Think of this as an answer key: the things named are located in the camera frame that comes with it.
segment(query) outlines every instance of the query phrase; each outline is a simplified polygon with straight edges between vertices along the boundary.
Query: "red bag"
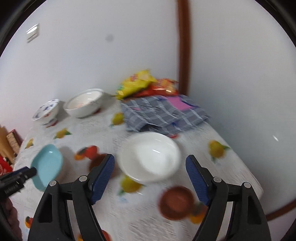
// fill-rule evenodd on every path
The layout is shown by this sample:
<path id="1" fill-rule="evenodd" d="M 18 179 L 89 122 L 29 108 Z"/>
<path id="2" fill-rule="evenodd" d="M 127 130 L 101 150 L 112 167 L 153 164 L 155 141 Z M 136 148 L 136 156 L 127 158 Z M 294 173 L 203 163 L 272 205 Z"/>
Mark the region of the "red bag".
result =
<path id="1" fill-rule="evenodd" d="M 11 166 L 0 156 L 0 176 L 12 172 Z"/>
<path id="2" fill-rule="evenodd" d="M 152 95 L 162 95 L 162 96 L 176 96 L 179 94 L 176 89 L 176 81 L 171 79 L 160 79 L 157 82 L 152 82 L 147 89 L 140 91 L 132 97 L 144 97 Z"/>

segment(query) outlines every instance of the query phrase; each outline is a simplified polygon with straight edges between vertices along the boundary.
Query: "wooden trim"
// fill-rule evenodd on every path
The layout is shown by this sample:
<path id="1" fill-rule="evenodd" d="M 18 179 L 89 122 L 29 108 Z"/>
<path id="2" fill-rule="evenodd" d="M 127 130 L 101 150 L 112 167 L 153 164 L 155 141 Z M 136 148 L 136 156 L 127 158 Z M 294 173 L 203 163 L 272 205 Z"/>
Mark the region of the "wooden trim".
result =
<path id="1" fill-rule="evenodd" d="M 275 212 L 267 214 L 266 219 L 267 219 L 267 221 L 273 220 L 275 218 L 278 218 L 278 217 L 290 212 L 294 208 L 296 208 L 296 199 L 294 201 L 288 203 L 287 205 L 283 206 L 282 208 L 276 210 Z"/>
<path id="2" fill-rule="evenodd" d="M 187 95 L 189 87 L 191 32 L 189 0 L 177 0 L 179 18 L 179 92 Z"/>

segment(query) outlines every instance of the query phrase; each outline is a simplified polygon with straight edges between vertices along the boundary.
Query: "light blue dish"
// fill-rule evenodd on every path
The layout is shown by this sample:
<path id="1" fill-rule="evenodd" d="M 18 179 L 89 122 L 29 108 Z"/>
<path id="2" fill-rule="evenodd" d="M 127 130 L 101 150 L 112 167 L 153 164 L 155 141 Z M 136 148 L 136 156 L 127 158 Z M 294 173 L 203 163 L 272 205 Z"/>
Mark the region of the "light blue dish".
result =
<path id="1" fill-rule="evenodd" d="M 37 175 L 32 178 L 35 187 L 40 191 L 45 191 L 49 182 L 59 175 L 62 166 L 61 152 L 53 144 L 44 146 L 31 164 L 31 167 L 37 169 Z"/>

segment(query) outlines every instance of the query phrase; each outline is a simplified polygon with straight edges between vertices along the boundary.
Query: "light switch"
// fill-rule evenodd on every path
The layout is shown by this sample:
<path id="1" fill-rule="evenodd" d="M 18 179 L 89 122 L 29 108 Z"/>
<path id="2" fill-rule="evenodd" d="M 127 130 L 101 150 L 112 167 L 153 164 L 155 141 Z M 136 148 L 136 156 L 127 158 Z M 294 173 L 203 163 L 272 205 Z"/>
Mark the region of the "light switch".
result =
<path id="1" fill-rule="evenodd" d="M 39 35 L 39 24 L 35 24 L 32 28 L 30 28 L 27 32 L 27 42 L 31 42 L 34 38 Z"/>

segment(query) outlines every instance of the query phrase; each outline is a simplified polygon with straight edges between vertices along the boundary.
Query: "gray checkered towel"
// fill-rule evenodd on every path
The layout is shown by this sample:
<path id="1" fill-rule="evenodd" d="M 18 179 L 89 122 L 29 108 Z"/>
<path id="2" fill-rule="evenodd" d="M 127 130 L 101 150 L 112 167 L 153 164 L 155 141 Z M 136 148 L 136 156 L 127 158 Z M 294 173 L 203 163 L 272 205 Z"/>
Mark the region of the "gray checkered towel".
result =
<path id="1" fill-rule="evenodd" d="M 154 131 L 164 135 L 174 135 L 196 127 L 209 117 L 203 109 L 185 95 L 182 102 L 191 109 L 180 111 L 163 96 L 148 96 L 121 103 L 124 121 L 128 131 Z"/>

